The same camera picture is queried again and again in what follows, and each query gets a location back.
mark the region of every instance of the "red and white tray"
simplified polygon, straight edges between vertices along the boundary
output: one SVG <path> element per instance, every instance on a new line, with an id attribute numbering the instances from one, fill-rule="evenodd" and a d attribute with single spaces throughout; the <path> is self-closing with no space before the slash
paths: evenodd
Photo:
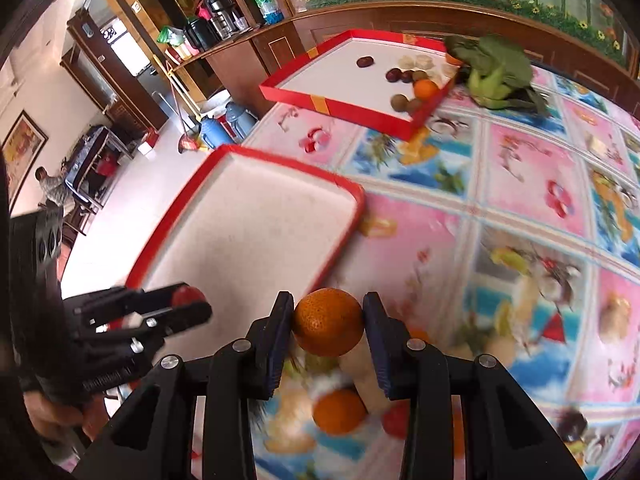
<path id="1" fill-rule="evenodd" d="M 395 94 L 414 97 L 411 84 L 389 83 L 385 74 L 398 67 L 403 56 L 427 55 L 433 60 L 433 80 L 440 91 L 413 117 L 396 112 L 390 104 Z M 356 65 L 359 57 L 371 56 L 375 63 Z M 362 124 L 384 134 L 409 140 L 454 85 L 446 76 L 456 68 L 445 61 L 441 41 L 380 30 L 347 30 L 287 63 L 260 85 L 262 94 L 278 101 L 308 108 L 331 117 Z"/>
<path id="2" fill-rule="evenodd" d="M 364 190 L 344 177 L 241 146 L 218 148 L 127 278 L 132 288 L 187 282 L 212 306 L 207 324 L 168 338 L 156 358 L 211 355 L 268 316 L 280 290 L 297 301 L 318 288 L 363 209 Z"/>

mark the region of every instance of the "red fruit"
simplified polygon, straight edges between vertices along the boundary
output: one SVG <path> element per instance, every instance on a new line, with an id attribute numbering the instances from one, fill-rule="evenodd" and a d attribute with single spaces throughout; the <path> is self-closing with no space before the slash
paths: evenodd
<path id="1" fill-rule="evenodd" d="M 174 290 L 171 296 L 171 306 L 183 306 L 197 301 L 207 301 L 199 288 L 191 285 L 183 285 Z"/>
<path id="2" fill-rule="evenodd" d="M 409 413 L 411 412 L 410 400 L 398 400 L 386 410 L 382 416 L 382 428 L 389 436 L 401 440 L 406 439 L 409 432 Z"/>

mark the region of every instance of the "person sitting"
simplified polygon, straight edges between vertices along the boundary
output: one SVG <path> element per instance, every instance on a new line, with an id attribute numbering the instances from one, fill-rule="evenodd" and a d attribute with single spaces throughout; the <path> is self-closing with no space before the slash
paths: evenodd
<path id="1" fill-rule="evenodd" d="M 71 189 L 65 184 L 65 170 L 59 176 L 49 176 L 47 170 L 41 166 L 35 171 L 35 176 L 47 199 L 62 207 L 62 216 L 73 211 L 76 200 Z"/>

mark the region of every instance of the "red box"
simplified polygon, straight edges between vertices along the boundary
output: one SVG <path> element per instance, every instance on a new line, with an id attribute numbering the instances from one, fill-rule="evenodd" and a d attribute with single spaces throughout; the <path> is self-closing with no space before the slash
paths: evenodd
<path id="1" fill-rule="evenodd" d="M 398 32 L 385 32 L 380 30 L 362 30 L 354 29 L 347 30 L 337 36 L 334 36 L 330 40 L 318 45 L 317 47 L 309 50 L 301 56 L 297 56 L 296 59 L 287 63 L 284 67 L 278 70 L 275 74 L 267 78 L 261 85 L 260 90 L 264 97 L 271 101 L 283 102 L 291 105 L 298 106 L 300 108 L 307 108 L 314 110 L 331 117 L 344 119 L 351 121 L 352 123 L 361 124 L 377 130 L 381 133 L 398 137 L 402 140 L 411 139 L 415 131 L 424 125 L 427 118 L 438 107 L 440 102 L 446 97 L 451 88 L 453 88 L 455 73 L 449 81 L 440 88 L 440 91 L 434 95 L 409 119 L 401 119 L 391 113 L 382 112 L 379 110 L 373 110 L 363 106 L 357 106 L 354 104 L 348 104 L 340 100 L 334 100 L 322 95 L 309 94 L 299 91 L 293 91 L 289 89 L 278 88 L 278 86 L 284 83 L 288 78 L 298 73 L 301 69 L 308 66 L 313 60 L 320 56 L 332 51 L 339 45 L 346 43 L 351 39 L 363 39 L 363 40 L 378 40 L 385 43 L 397 43 L 404 44 L 412 47 L 428 48 L 432 51 L 444 53 L 446 49 L 442 41 L 430 40 L 428 38 L 419 38 L 409 34 L 400 34 Z M 450 70 L 455 71 L 457 68 L 451 66 Z M 381 84 L 390 84 L 386 81 L 381 81 Z"/>

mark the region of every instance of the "black kettle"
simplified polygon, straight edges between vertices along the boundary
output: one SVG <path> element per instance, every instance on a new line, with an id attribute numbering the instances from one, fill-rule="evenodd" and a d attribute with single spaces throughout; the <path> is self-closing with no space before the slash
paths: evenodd
<path id="1" fill-rule="evenodd" d="M 184 27 L 184 35 L 189 43 L 201 52 L 215 47 L 221 41 L 213 27 L 203 18 L 195 18 L 188 22 Z"/>

